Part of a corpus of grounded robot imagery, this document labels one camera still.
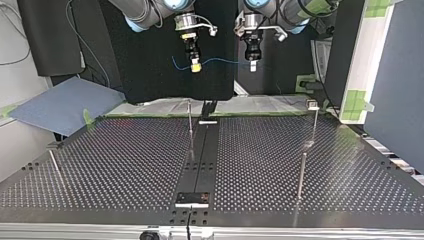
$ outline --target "green tape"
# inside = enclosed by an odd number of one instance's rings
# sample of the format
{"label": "green tape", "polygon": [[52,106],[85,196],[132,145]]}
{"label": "green tape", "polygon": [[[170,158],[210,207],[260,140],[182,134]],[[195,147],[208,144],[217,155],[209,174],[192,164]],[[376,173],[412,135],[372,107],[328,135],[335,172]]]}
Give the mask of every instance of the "green tape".
{"label": "green tape", "polygon": [[301,87],[300,83],[301,82],[316,82],[316,81],[317,80],[315,79],[315,74],[297,76],[296,93],[308,93],[308,94],[314,93],[313,90],[306,90],[306,88]]}
{"label": "green tape", "polygon": [[342,120],[359,121],[365,110],[366,91],[349,90],[343,107]]}
{"label": "green tape", "polygon": [[17,108],[17,105],[9,105],[6,106],[4,108],[1,109],[1,116],[3,118],[8,118],[9,117],[9,113],[12,112],[13,110],[15,110],[15,108]]}
{"label": "green tape", "polygon": [[[305,6],[311,13],[328,13],[331,10],[331,5],[328,4],[326,0],[313,0],[308,5]],[[309,14],[305,13],[303,10],[297,14],[302,18],[310,18]]]}
{"label": "green tape", "polygon": [[94,119],[91,118],[90,112],[88,112],[87,109],[84,109],[83,115],[84,115],[84,121],[86,125],[91,125],[94,123]]}
{"label": "green tape", "polygon": [[389,6],[390,0],[369,0],[365,18],[385,17]]}

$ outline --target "optical breadboard table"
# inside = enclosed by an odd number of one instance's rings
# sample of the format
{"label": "optical breadboard table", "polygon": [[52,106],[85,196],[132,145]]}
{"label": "optical breadboard table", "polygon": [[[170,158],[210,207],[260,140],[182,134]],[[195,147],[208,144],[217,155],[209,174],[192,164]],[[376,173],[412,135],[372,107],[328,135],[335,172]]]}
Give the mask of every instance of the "optical breadboard table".
{"label": "optical breadboard table", "polygon": [[[424,230],[423,187],[334,118],[216,120],[193,119],[192,136],[186,118],[98,120],[54,152],[59,170],[46,153],[0,184],[0,238],[20,224]],[[209,203],[176,208],[180,193]]]}

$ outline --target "vertical metal post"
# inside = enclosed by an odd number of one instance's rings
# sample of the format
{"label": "vertical metal post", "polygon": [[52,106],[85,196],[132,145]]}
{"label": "vertical metal post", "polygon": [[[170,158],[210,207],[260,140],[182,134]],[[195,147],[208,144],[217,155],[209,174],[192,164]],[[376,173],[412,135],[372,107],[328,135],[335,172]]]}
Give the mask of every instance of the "vertical metal post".
{"label": "vertical metal post", "polygon": [[303,178],[305,177],[305,167],[306,167],[306,157],[307,153],[302,154],[302,162],[300,165],[300,177],[299,177],[299,190],[297,192],[297,199],[300,201],[302,199],[302,189],[303,189]]}
{"label": "vertical metal post", "polygon": [[59,171],[60,170],[59,165],[57,165],[56,157],[54,156],[54,152],[52,149],[49,149],[49,154],[50,154],[50,157],[52,158],[54,168],[56,169],[56,171]]}
{"label": "vertical metal post", "polygon": [[192,121],[192,115],[191,115],[191,100],[188,100],[188,106],[187,106],[187,111],[188,111],[188,121],[189,121],[189,132],[190,132],[190,136],[191,138],[193,138],[193,121]]}
{"label": "vertical metal post", "polygon": [[315,133],[315,130],[317,129],[318,113],[319,113],[319,109],[315,110],[314,133]]}

